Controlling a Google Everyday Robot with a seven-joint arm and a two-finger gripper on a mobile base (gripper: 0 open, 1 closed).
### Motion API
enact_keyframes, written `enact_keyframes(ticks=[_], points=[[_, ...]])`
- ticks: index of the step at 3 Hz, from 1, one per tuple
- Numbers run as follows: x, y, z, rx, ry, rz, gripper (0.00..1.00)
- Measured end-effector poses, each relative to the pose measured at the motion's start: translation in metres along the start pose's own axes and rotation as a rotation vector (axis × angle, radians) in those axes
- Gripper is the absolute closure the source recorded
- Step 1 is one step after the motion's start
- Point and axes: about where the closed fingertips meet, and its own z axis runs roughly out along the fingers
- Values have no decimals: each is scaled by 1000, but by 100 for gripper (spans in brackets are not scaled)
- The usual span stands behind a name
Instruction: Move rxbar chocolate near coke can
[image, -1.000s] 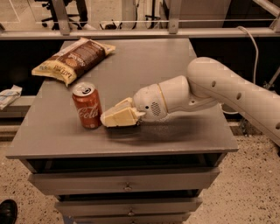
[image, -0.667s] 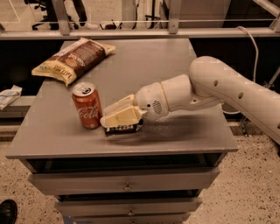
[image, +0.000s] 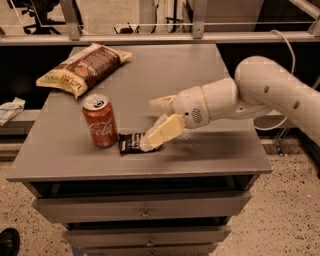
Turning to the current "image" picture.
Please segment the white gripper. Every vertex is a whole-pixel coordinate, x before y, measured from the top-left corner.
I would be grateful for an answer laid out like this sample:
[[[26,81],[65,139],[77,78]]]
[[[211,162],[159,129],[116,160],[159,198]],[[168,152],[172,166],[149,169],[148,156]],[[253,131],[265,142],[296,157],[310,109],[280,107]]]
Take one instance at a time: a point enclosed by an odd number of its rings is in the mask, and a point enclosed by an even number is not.
[[[153,110],[164,114],[140,140],[140,148],[144,152],[180,136],[185,125],[187,129],[195,129],[210,122],[206,100],[200,86],[183,90],[176,96],[152,99],[149,104]]]

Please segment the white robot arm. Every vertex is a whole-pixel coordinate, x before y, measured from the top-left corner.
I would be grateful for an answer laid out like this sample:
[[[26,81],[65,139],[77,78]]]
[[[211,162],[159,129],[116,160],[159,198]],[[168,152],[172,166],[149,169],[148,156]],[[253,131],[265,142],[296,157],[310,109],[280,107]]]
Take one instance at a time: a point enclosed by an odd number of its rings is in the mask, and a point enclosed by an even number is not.
[[[140,141],[144,152],[218,119],[250,119],[276,110],[320,144],[320,92],[275,61],[252,56],[239,63],[232,78],[153,99],[162,115]]]

